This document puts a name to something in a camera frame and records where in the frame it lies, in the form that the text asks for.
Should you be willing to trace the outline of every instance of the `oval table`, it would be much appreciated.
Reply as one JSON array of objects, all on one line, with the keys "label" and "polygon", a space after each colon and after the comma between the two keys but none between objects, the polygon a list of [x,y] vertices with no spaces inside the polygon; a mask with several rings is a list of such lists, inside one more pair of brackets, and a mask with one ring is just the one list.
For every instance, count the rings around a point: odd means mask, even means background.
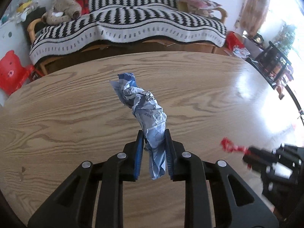
[{"label": "oval table", "polygon": [[[226,160],[261,193],[242,155],[219,142],[271,149],[295,143],[296,108],[279,100],[247,62],[195,52],[150,52],[103,58],[36,80],[0,111],[0,189],[27,224],[30,216],[83,161],[106,161],[134,141],[140,125],[109,81],[133,72],[167,114],[173,140],[202,160]],[[151,180],[144,152],[139,180],[124,183],[124,227],[183,227],[184,183]]]}]

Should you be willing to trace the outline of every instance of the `red bag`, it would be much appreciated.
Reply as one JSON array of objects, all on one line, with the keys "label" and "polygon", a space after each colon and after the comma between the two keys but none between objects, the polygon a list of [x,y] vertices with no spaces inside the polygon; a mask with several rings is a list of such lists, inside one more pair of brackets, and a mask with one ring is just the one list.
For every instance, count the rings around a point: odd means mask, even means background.
[{"label": "red bag", "polygon": [[226,37],[227,48],[233,51],[234,47],[238,46],[240,49],[245,48],[240,40],[235,36],[234,32],[229,32]]},{"label": "red bag", "polygon": [[82,7],[81,15],[90,13],[89,11],[89,1],[88,0],[75,0]]}]

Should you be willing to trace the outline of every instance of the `black and white striped blanket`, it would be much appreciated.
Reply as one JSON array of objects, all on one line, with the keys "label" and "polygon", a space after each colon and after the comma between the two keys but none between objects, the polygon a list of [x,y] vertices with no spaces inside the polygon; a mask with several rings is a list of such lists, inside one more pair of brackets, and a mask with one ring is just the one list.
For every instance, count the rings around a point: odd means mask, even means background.
[{"label": "black and white striped blanket", "polygon": [[221,22],[177,11],[176,0],[89,0],[89,9],[90,14],[76,21],[45,27],[31,46],[32,62],[70,54],[98,40],[125,44],[166,38],[218,47],[225,43]]}]

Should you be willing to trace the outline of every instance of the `metal screw head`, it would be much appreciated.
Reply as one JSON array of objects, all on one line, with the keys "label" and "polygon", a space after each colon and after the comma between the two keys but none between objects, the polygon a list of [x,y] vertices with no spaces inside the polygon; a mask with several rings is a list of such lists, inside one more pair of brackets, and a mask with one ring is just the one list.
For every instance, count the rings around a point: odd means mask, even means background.
[{"label": "metal screw head", "polygon": [[217,162],[217,164],[220,166],[220,167],[225,167],[227,165],[227,163],[224,161],[224,160],[219,160]]},{"label": "metal screw head", "polygon": [[273,182],[271,182],[269,185],[268,185],[268,190],[271,191],[273,188]]},{"label": "metal screw head", "polygon": [[182,155],[184,158],[190,158],[190,157],[191,157],[191,153],[190,153],[190,152],[187,152],[187,151],[183,152],[181,155]]},{"label": "metal screw head", "polygon": [[270,166],[266,167],[266,173],[268,174],[270,172]]},{"label": "metal screw head", "polygon": [[117,158],[119,158],[119,159],[124,159],[125,157],[127,157],[127,155],[125,153],[117,154]]},{"label": "metal screw head", "polygon": [[83,162],[83,163],[81,164],[81,166],[82,166],[83,168],[89,168],[89,167],[91,166],[91,162],[85,161],[85,162]]}]

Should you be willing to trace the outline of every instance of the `stuffed animal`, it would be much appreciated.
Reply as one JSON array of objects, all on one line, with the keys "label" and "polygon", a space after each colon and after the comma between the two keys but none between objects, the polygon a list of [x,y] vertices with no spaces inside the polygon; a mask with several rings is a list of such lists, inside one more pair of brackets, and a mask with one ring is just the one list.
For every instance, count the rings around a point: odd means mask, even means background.
[{"label": "stuffed animal", "polygon": [[82,7],[75,0],[54,0],[52,8],[42,16],[42,21],[48,25],[58,25],[76,20],[81,16]]},{"label": "stuffed animal", "polygon": [[194,14],[197,14],[201,17],[204,17],[204,18],[209,18],[209,19],[212,19],[213,18],[213,11],[212,10],[206,10],[206,9],[195,9],[194,10]]}]

